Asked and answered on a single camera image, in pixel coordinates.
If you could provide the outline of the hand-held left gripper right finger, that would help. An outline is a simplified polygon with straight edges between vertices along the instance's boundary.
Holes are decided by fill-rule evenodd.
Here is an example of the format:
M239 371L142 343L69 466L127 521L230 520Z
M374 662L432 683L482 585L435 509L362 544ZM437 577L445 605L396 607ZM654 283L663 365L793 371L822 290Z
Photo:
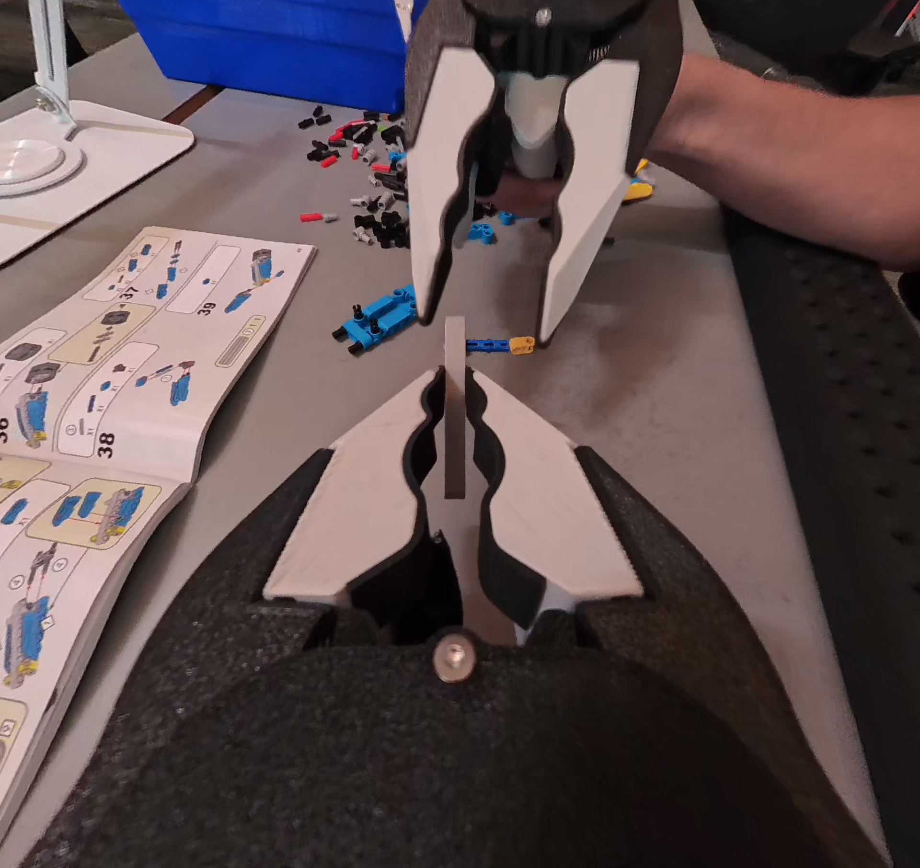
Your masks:
M477 570L491 603L517 629L546 610L640 598L643 586L581 450L479 370L468 371L473 459L487 488L480 506Z

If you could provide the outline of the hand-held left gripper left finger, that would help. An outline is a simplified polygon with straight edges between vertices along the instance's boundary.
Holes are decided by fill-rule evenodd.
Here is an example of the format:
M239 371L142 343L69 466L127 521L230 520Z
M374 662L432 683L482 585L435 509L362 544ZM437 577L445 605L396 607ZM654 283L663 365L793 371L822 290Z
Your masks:
M423 372L328 449L265 586L267 600L360 609L397 644L461 627L450 547L422 492L435 465L445 371Z

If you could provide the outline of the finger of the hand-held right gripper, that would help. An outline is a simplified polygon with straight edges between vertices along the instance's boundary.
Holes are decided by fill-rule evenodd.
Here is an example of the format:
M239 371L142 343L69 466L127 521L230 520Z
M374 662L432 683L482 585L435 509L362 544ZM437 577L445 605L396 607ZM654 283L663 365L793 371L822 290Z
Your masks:
M432 323L454 249L466 243L478 160L497 89L495 74L474 49L441 51L408 149L410 260L422 325Z
M554 207L555 249L546 266L537 344L550 344L565 318L630 183L627 152L639 63L606 59L571 81L560 127L570 162Z

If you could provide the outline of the pile of building block pieces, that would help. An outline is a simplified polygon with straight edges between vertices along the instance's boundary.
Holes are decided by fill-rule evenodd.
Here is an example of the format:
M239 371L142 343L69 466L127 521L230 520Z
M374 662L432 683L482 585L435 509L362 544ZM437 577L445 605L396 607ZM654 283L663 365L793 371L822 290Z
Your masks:
M296 126L301 131L319 131L310 139L306 160L327 170L340 161L352 161L368 167L369 193L353 195L349 206L357 211L353 217L353 237L362 244L381 249L409 247L408 162L401 115L382 115L365 110L332 128L333 117L322 104L314 107ZM648 160L640 160L627 186L625 204L648 200L655 190ZM474 203L470 241L491 244L497 241L495 220L510 227L521 218L499 210L490 202Z

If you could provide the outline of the grey beam piece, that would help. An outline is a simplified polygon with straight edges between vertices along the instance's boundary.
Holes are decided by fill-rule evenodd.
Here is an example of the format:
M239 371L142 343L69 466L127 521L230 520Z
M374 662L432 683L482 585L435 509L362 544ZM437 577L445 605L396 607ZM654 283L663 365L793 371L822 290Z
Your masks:
M444 488L446 500L466 497L466 320L448 316L444 325Z

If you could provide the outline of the blue block piece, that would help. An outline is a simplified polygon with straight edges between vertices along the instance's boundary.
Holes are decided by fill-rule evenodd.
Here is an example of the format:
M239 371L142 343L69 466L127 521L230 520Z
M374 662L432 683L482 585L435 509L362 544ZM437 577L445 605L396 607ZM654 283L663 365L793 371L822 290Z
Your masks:
M367 306L353 304L352 317L332 332L339 343L350 341L349 353L360 356L418 322L413 284L396 287Z

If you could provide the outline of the person's right forearm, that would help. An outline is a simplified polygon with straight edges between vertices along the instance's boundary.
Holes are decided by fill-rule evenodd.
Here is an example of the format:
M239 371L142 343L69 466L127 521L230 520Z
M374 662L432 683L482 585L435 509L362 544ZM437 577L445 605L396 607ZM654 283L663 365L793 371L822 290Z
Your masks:
M648 153L765 227L918 269L917 94L832 95L685 53Z

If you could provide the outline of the grey desk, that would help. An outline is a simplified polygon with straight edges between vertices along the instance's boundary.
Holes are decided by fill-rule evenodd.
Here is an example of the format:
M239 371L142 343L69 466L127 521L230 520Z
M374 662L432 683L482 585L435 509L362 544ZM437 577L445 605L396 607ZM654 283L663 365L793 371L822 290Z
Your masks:
M193 490L156 529L109 617L39 778L2 844L17 866L86 766L125 679L201 562L314 450L443 358L446 315L472 336L532 333L546 239L533 223L454 260L438 321L350 356L330 333L356 302L409 279L402 250L351 239L367 172L305 160L310 103L225 90L185 123L196 145L161 172L2 269L2 334L98 275L147 225L306 241L316 259L270 341L208 431ZM874 794L727 248L718 205L657 169L648 205L621 210L553 343L478 368L589 445L719 572L772 656L811 747L886 851ZM308 210L339 221L303 224Z

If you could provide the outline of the person's right hand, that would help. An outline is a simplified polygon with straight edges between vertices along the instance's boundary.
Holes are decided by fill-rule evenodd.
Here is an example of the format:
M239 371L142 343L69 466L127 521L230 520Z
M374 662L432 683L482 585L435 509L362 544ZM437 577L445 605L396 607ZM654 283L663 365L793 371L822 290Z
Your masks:
M481 199L519 218L550 218L563 184L559 170L548 178L532 179L519 173L508 161L495 192Z

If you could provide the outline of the blue plastic bin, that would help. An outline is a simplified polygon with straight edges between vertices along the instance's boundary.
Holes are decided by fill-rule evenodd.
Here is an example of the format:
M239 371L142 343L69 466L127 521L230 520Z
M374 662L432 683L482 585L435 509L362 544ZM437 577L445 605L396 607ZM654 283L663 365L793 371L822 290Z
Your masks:
M400 112L408 38L393 0L119 0L176 80Z

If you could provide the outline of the instruction booklet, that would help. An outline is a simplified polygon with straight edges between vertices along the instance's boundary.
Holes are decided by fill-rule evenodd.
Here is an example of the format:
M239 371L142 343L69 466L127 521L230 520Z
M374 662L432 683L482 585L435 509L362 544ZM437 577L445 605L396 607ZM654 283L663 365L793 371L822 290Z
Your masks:
M146 227L2 343L3 838L126 576L316 253Z

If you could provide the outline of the white laptop stand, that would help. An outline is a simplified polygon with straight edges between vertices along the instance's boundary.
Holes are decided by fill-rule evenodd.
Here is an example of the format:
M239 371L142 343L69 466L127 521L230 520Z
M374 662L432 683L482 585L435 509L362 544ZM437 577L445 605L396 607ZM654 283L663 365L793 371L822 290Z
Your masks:
M63 0L28 0L33 108L2 121L1 264L189 150L184 126L82 100L68 82Z

